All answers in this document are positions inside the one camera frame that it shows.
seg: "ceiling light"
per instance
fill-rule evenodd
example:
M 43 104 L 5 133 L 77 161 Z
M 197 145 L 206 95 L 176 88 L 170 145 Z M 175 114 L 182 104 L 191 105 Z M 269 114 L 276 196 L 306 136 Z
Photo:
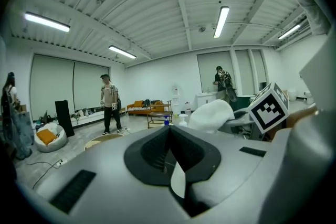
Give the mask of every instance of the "ceiling light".
M 220 8 L 220 13 L 219 13 L 219 19 L 218 19 L 218 23 L 216 26 L 216 30 L 215 30 L 215 35 L 214 38 L 219 38 L 221 36 L 227 15 L 229 14 L 230 8 L 229 7 L 221 7 Z
M 64 32 L 69 32 L 69 30 L 70 30 L 70 26 L 68 26 L 68 25 L 62 24 L 58 21 L 49 19 L 49 18 L 44 17 L 44 16 L 40 16 L 40 15 L 31 13 L 31 12 L 26 12 L 25 19 L 30 20 L 30 21 L 35 22 L 35 23 L 38 23 L 38 24 L 53 27 L 53 28 L 56 28 L 58 30 L 62 30 Z
M 299 29 L 300 27 L 301 27 L 300 25 L 294 26 L 292 29 L 288 30 L 283 35 L 281 35 L 280 37 L 278 37 L 278 39 L 280 39 L 280 40 L 284 39 L 285 37 L 287 37 L 288 35 L 290 35 L 294 31 L 296 31 L 297 29 Z
M 127 57 L 130 57 L 130 58 L 132 58 L 132 59 L 135 59 L 136 58 L 136 56 L 135 55 L 133 55 L 133 54 L 130 54 L 130 53 L 128 53 L 127 51 L 124 51 L 124 50 L 122 50 L 122 49 L 119 49 L 119 48 L 117 48 L 116 46 L 110 46 L 109 47 L 109 49 L 110 50 L 113 50 L 113 51 L 115 51 L 115 52 L 117 52 L 117 53 L 119 53 L 119 54 L 122 54 L 122 55 L 125 55 L 125 56 L 127 56 Z

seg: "woman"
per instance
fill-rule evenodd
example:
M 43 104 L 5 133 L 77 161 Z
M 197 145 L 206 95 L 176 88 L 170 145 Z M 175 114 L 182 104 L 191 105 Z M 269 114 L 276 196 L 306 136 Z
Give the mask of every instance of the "woman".
M 4 135 L 6 142 L 16 148 L 16 158 L 25 159 L 32 154 L 32 150 L 29 148 L 31 138 L 21 131 L 19 115 L 16 110 L 20 102 L 16 94 L 15 76 L 13 72 L 10 72 L 2 89 L 1 97 Z

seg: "gray concrete floor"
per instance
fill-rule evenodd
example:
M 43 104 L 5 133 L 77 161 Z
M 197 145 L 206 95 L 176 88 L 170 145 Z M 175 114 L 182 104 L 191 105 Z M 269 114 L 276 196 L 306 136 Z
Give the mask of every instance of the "gray concrete floor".
M 294 113 L 296 111 L 299 111 L 301 109 L 307 108 L 308 105 L 306 105 L 303 101 L 294 101 L 290 102 L 290 113 Z M 173 123 L 178 124 L 179 119 L 173 118 Z M 114 133 L 117 131 L 115 120 L 111 120 L 111 133 Z M 145 130 L 147 129 L 147 118 L 146 116 L 142 115 L 131 115 L 128 116 L 128 114 L 123 115 L 121 117 L 121 125 L 122 127 L 127 127 L 128 129 L 125 130 L 122 134 L 123 135 L 132 135 L 132 133 Z M 50 153 L 42 153 L 37 150 L 35 145 L 32 146 L 33 153 L 32 155 L 23 160 L 23 161 L 17 161 L 15 163 L 15 167 L 17 170 L 17 179 L 18 182 L 25 184 L 26 186 L 32 188 L 35 182 L 44 174 L 44 172 L 50 168 L 50 165 L 47 163 L 37 163 L 34 165 L 29 165 L 36 162 L 48 162 L 50 164 L 56 163 L 60 159 L 67 159 L 72 160 L 77 155 L 81 154 L 84 151 L 85 144 L 102 135 L 104 132 L 104 122 L 98 122 L 91 125 L 83 126 L 80 128 L 77 128 L 74 130 L 75 135 L 68 138 L 67 144 L 54 152 Z M 225 134 L 222 133 L 226 137 L 234 137 L 231 134 Z M 51 168 L 47 174 L 40 180 L 40 182 L 36 185 L 38 185 L 46 179 L 48 176 L 50 176 L 52 173 L 56 171 L 55 168 Z

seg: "ceiling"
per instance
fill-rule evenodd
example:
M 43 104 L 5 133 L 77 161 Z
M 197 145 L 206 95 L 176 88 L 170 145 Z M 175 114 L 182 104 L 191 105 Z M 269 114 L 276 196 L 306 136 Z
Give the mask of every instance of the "ceiling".
M 230 12 L 222 35 L 214 39 L 221 6 L 230 7 Z M 70 32 L 27 22 L 26 11 L 68 24 Z M 281 46 L 288 41 L 279 43 L 281 31 L 303 18 L 296 0 L 14 0 L 9 23 L 13 37 L 131 66 L 218 46 Z M 109 45 L 137 59 L 116 55 Z

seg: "orange sofa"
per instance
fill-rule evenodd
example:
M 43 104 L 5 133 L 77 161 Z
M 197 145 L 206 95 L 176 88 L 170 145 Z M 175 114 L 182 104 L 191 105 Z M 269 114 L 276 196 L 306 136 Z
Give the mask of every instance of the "orange sofa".
M 154 105 L 163 105 L 163 102 L 156 102 Z M 143 101 L 135 101 L 134 104 L 129 104 L 127 106 L 127 112 L 128 114 L 136 114 L 136 115 L 147 115 L 151 112 L 163 112 L 164 111 L 164 107 L 163 106 L 159 106 L 159 107 L 148 107 L 148 108 L 144 108 L 143 107 Z

